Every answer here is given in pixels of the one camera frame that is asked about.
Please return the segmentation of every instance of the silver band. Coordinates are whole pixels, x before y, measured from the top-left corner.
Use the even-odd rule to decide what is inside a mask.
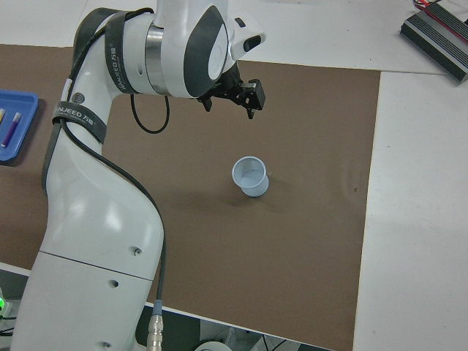
[[[151,24],[146,37],[145,62],[148,79],[159,95],[170,95],[162,76],[161,45],[164,30]]]

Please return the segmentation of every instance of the blue tray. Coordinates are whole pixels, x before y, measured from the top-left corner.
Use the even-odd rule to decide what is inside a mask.
[[[7,135],[15,114],[17,112],[21,113],[21,119],[7,147],[0,147],[0,162],[11,161],[18,155],[29,125],[36,113],[37,103],[38,98],[35,93],[0,89],[0,108],[6,110],[0,123],[0,142]]]

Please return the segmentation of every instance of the metal connector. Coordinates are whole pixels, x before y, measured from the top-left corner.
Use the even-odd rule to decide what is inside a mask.
[[[147,351],[162,351],[162,316],[155,314],[151,317],[148,326]]]

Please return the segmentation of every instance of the purple marker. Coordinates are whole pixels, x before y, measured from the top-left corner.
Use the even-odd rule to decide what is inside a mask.
[[[20,121],[20,118],[21,118],[21,113],[17,112],[15,114],[15,117],[13,117],[12,125],[10,126],[10,129],[8,129],[8,133],[5,136],[5,138],[3,140],[3,143],[1,143],[2,148],[6,148],[8,146],[8,143],[10,142],[10,140],[12,138],[12,135],[16,130],[16,126],[18,125],[18,122]]]

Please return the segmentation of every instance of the cup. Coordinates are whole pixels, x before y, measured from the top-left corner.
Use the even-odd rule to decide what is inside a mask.
[[[265,164],[254,156],[242,157],[235,163],[233,180],[244,194],[250,197],[259,197],[265,194],[269,185]]]

